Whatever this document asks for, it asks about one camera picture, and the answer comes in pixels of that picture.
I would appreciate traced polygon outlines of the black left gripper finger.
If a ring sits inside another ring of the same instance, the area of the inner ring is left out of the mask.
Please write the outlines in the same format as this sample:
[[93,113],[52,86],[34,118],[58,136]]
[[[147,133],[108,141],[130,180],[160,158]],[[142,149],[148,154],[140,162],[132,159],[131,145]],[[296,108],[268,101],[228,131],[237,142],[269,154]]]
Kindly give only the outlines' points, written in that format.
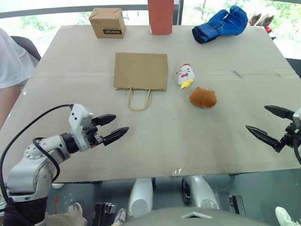
[[101,115],[101,116],[93,118],[92,123],[95,126],[103,126],[103,125],[109,124],[110,122],[112,122],[115,119],[116,119],[116,115],[105,114],[105,115]]
[[123,127],[119,128],[113,132],[111,132],[109,135],[103,137],[103,145],[107,146],[116,140],[120,139],[122,136],[124,136],[127,131],[129,130],[129,127]]

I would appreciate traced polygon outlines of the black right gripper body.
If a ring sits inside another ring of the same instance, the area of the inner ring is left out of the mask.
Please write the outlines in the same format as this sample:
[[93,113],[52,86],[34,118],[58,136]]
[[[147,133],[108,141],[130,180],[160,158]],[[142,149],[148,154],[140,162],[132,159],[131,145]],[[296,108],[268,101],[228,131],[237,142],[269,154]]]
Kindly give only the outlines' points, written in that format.
[[299,128],[295,122],[291,122],[285,129],[286,133],[281,138],[280,143],[282,146],[299,147]]

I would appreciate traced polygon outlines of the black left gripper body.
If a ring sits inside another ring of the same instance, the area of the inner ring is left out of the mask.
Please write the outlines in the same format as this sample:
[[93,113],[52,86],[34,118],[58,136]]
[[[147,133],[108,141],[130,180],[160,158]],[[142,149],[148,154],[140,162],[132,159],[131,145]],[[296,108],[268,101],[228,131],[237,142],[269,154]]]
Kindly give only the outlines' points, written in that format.
[[103,126],[103,117],[96,117],[84,128],[84,134],[91,147],[95,147],[103,142],[103,138],[98,135],[98,126]]

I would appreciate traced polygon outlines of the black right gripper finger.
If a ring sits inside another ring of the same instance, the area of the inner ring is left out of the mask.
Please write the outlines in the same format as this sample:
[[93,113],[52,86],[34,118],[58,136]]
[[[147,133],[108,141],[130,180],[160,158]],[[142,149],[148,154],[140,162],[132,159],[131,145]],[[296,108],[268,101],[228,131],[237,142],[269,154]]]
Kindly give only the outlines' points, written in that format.
[[279,148],[280,142],[275,138],[270,137],[267,132],[249,125],[246,125],[246,128],[257,139],[271,146],[277,153],[282,150],[281,148]]
[[264,108],[280,118],[293,120],[294,112],[289,109],[275,105],[265,105]]

